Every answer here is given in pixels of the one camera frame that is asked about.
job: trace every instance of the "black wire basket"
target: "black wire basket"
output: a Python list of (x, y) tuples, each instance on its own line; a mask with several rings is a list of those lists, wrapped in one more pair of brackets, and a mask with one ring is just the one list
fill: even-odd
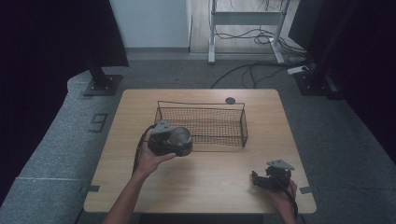
[(159, 101), (155, 123), (186, 127), (194, 144), (244, 147), (248, 140), (245, 104), (193, 104)]

